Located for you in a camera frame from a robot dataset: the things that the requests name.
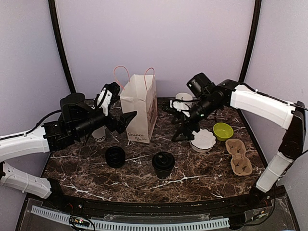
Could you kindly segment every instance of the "white scalloped dish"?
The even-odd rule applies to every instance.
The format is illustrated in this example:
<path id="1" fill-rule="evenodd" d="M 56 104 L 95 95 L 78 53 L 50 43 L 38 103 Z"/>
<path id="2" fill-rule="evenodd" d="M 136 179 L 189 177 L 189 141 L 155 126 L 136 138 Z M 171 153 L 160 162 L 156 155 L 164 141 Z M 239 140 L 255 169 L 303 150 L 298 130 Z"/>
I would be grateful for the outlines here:
<path id="1" fill-rule="evenodd" d="M 194 140 L 190 141 L 192 149 L 199 153 L 209 152 L 216 143 L 214 134 L 207 129 L 200 129 L 199 132 L 192 132 Z"/>

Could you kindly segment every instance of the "pink bag handle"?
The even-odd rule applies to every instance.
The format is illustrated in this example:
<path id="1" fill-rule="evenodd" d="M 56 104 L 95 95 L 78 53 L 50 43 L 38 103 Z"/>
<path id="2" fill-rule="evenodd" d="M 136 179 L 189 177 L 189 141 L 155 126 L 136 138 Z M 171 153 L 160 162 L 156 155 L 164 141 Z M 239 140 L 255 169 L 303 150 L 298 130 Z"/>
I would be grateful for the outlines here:
<path id="1" fill-rule="evenodd" d="M 148 73 L 148 71 L 151 70 L 151 69 L 153 70 L 153 79 L 152 79 L 152 83 L 153 83 L 153 81 L 154 81 L 154 76 L 155 76 L 155 70 L 154 70 L 154 68 L 150 67 L 150 68 L 147 69 L 146 72 L 144 73 L 144 83 L 145 83 L 146 91 L 148 91 L 148 87 L 146 86 L 145 75 L 146 75 L 146 73 Z"/>
<path id="2" fill-rule="evenodd" d="M 127 75 L 128 75 L 128 81 L 130 82 L 129 72 L 128 72 L 128 70 L 126 69 L 126 67 L 124 67 L 124 66 L 116 66 L 116 67 L 114 68 L 114 77 L 115 77 L 115 80 L 116 80 L 116 82 L 120 85 L 120 87 L 123 88 L 123 90 L 125 90 L 124 86 L 123 86 L 123 85 L 120 83 L 120 81 L 116 78 L 115 71 L 116 71 L 119 67 L 122 67 L 122 68 L 124 68 L 124 69 L 126 70 Z"/>

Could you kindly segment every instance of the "black pole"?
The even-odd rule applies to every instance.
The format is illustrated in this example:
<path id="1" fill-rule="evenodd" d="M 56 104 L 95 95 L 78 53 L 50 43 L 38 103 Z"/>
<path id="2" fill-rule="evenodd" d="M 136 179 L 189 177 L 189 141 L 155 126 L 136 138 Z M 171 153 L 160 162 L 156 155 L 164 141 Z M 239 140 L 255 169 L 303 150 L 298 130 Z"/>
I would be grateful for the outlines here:
<path id="1" fill-rule="evenodd" d="M 71 93 L 76 93 L 75 85 L 73 83 L 72 75 L 68 67 L 65 51 L 64 51 L 64 46 L 62 43 L 62 38 L 61 38 L 61 33 L 60 33 L 60 27 L 59 27 L 59 22 L 58 22 L 58 16 L 57 16 L 57 10 L 56 10 L 56 5 L 54 0 L 48 0 L 49 4 L 49 11 L 50 11 L 50 16 L 51 16 L 51 22 L 52 22 L 52 27 L 53 27 L 53 32 L 54 36 L 56 39 L 57 47 L 58 47 L 58 52 L 60 55 L 62 67 L 64 70 L 65 78 L 69 87 L 69 90 Z"/>
<path id="2" fill-rule="evenodd" d="M 254 15 L 253 15 L 253 18 L 252 18 L 249 40 L 248 40 L 248 44 L 247 44 L 247 49 L 246 49 L 246 54 L 245 54 L 245 58 L 244 58 L 244 61 L 243 61 L 241 74 L 240 74 L 240 77 L 239 77 L 239 82 L 244 82 L 246 74 L 247 74 L 247 70 L 248 70 L 248 66 L 249 66 L 249 62 L 250 62 L 250 59 L 251 59 L 251 54 L 252 54 L 252 50 L 254 48 L 254 43 L 255 43 L 256 34 L 257 34 L 257 27 L 258 27 L 260 11 L 261 11 L 261 2 L 262 2 L 262 0 L 256 0 L 255 1 Z"/>

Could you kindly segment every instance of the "black cup lid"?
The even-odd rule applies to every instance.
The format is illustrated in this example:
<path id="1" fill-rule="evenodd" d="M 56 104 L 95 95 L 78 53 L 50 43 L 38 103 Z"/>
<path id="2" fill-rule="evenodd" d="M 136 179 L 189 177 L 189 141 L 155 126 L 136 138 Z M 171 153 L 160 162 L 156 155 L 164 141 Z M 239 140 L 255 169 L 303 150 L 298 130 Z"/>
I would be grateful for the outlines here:
<path id="1" fill-rule="evenodd" d="M 105 158 L 110 167 L 122 167 L 125 164 L 125 151 L 120 147 L 110 147 L 105 153 Z"/>
<path id="2" fill-rule="evenodd" d="M 174 167 L 175 160 L 172 154 L 167 152 L 156 153 L 152 158 L 152 165 L 159 171 L 168 171 Z"/>

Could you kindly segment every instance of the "black coffee cup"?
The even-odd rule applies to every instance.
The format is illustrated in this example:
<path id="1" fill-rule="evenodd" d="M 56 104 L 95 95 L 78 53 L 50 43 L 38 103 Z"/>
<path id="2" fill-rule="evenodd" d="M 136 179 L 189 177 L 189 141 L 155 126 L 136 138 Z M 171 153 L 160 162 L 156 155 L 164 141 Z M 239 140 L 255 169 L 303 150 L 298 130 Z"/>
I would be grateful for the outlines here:
<path id="1" fill-rule="evenodd" d="M 174 164 L 173 155 L 167 152 L 158 152 L 152 158 L 155 173 L 161 180 L 166 179 L 171 174 Z"/>
<path id="2" fill-rule="evenodd" d="M 105 158 L 110 167 L 122 167 L 125 164 L 125 151 L 121 147 L 110 147 L 105 153 Z"/>

